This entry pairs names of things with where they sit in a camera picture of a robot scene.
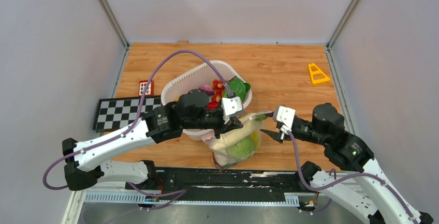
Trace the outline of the long white toy radish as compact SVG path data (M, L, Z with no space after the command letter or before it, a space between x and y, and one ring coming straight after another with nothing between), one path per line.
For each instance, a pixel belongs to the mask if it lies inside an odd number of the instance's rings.
M214 151L226 149L249 136L254 131L260 130L262 123L263 120L257 120L256 118L246 120L244 121L243 128L221 134L219 139L214 138L209 144L209 148Z

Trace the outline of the yellow toy cabbage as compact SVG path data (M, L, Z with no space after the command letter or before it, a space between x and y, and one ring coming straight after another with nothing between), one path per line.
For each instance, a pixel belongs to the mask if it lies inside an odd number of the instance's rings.
M250 139L252 140L254 144L254 149L258 149L260 147L260 144L262 142L261 132L260 130L254 131L252 134L250 134Z

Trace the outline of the clear pink zip bag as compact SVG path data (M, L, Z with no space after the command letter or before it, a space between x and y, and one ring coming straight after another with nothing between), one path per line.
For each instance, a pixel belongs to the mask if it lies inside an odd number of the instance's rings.
M242 128L221 134L216 138L213 131L201 137L212 151L212 161L219 170L226 170L254 155L259 148L262 137L261 126L271 111L263 110L249 113L240 118Z

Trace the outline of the green toy cabbage head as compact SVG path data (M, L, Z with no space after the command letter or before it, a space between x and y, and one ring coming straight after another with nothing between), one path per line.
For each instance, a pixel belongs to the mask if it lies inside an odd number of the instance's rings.
M247 136L244 139L238 141L236 144L228 147L226 151L229 156L232 156L235 159L246 160L255 153L258 147L258 139Z

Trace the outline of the white plastic basket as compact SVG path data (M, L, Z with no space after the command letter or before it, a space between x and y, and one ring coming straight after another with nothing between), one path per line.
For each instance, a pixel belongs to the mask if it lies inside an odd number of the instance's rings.
M220 72L220 74L226 79L230 80L233 77L240 78L243 82L246 82L227 62L220 60L210 61L214 67ZM206 63L203 63L179 77L170 81L162 90L161 102L162 105L166 105L169 102L175 101L179 96L186 94L189 90L198 89L202 84L211 83L213 79L219 79L215 72ZM250 89L243 101L243 107L247 108L253 97L253 92ZM183 133L186 134L191 140L200 141L201 137L208 134L212 129L184 129Z

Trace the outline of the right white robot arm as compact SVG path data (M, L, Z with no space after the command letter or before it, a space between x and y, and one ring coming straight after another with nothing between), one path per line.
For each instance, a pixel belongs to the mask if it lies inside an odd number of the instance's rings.
M433 217L412 207L394 188L367 144L344 127L345 118L330 103L314 107L311 121L294 109L278 106L263 114L272 117L277 131L263 130L273 140L292 140L299 163L297 140L324 147L324 155L347 175L337 180L316 164L298 165L296 186L322 193L363 223L433 223Z

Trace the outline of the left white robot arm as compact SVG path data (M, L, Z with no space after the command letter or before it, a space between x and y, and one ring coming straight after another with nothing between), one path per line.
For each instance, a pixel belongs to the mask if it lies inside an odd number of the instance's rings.
M113 160L136 148L159 144L181 136L185 129L212 129L215 137L243 124L238 116L244 111L241 98L223 98L214 110L208 109L208 95L193 90L178 101L156 107L130 125L88 141L68 138L62 142L66 164L64 175L68 189L85 190L102 182L128 182L153 189L158 184L154 163Z

